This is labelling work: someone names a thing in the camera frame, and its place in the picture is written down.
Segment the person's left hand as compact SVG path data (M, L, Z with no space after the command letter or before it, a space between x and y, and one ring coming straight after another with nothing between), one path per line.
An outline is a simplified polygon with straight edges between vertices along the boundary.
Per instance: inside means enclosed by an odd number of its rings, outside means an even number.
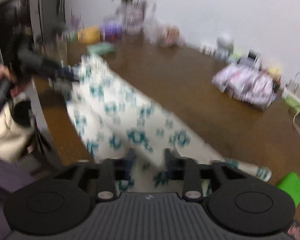
M11 82L16 81L16 77L10 72L9 68L3 64L0 64L0 82L3 79L7 79Z

